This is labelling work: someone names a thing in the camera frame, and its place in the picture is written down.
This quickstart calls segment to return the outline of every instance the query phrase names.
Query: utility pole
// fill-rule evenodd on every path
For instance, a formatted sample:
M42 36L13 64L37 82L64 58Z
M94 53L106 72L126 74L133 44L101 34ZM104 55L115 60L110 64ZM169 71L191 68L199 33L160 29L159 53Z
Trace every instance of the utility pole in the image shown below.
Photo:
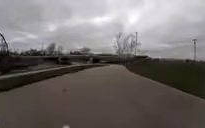
M193 39L194 41L194 61L196 61L196 52L197 52L197 46L196 46L196 43L197 43L197 39Z
M138 45L138 32L135 32L135 40L136 40L136 44L135 44L135 56L136 56L137 45Z

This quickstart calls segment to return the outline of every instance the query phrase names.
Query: tree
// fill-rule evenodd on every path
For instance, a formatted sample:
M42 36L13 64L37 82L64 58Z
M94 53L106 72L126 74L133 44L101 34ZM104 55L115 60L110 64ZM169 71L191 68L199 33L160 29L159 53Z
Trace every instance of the tree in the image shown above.
M83 47L83 48L81 48L81 49L79 50L79 52L80 52L81 54L90 54L91 49L88 48L88 47Z
M48 55L53 55L54 51L55 51L55 43L51 43L48 45L48 47L46 48L47 54Z
M119 56L133 56L138 46L139 43L136 42L134 34L119 33L114 40L114 49Z
M57 52L58 52L59 55L62 54L62 51L63 51L63 47L62 47L61 45L58 46L58 48L57 48Z

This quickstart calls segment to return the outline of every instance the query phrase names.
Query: asphalt road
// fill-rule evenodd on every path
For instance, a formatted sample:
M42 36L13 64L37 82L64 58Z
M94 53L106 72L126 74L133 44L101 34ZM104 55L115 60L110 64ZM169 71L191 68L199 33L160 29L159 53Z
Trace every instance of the asphalt road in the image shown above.
M0 94L0 128L63 127L205 128L205 100L115 65Z

